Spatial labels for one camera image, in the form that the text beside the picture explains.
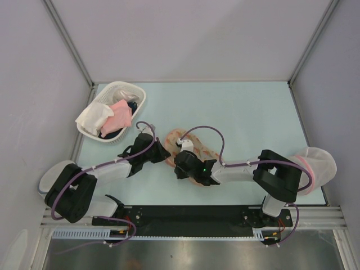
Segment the floral mesh laundry bag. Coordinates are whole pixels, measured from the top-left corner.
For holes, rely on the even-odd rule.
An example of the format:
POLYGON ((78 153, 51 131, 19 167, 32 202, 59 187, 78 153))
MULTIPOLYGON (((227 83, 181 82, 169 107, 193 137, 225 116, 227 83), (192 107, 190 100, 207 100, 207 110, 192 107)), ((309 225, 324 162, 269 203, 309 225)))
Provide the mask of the floral mesh laundry bag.
MULTIPOLYGON (((173 168, 176 167, 174 158, 180 152, 180 148, 176 145, 177 139, 181 138, 185 133, 185 129, 177 128, 170 131, 164 140, 164 148, 170 153, 170 157, 167 158, 165 162, 173 168)), ((199 138, 193 133, 187 134, 185 139, 192 141, 194 153, 201 161, 211 159, 218 160, 219 154, 202 144, 199 138)))

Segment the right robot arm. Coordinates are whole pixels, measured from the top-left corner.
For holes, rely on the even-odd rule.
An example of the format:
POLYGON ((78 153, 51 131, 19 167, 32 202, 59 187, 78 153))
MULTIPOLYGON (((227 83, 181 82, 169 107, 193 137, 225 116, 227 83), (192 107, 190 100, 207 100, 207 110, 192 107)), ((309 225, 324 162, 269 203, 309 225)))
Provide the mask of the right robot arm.
POLYGON ((255 182, 267 193, 256 217, 258 228, 278 223, 283 207, 296 201, 304 172, 303 167, 271 150, 263 150, 258 158, 238 164, 202 161, 193 152, 183 150, 174 163, 178 179, 192 178, 202 186, 255 182))

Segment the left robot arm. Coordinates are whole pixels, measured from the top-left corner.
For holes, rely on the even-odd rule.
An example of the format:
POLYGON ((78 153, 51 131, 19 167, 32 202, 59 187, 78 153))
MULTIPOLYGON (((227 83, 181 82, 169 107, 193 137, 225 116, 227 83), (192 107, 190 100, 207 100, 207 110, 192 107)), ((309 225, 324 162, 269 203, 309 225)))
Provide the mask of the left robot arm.
POLYGON ((117 225, 124 218, 120 203, 109 195, 95 196, 95 189, 135 175, 148 162, 156 164, 169 157, 170 153, 158 138, 141 133, 112 161, 88 169, 71 160, 54 165, 40 179, 38 192, 56 221, 65 219, 76 223, 85 215, 103 215, 111 224, 117 225))

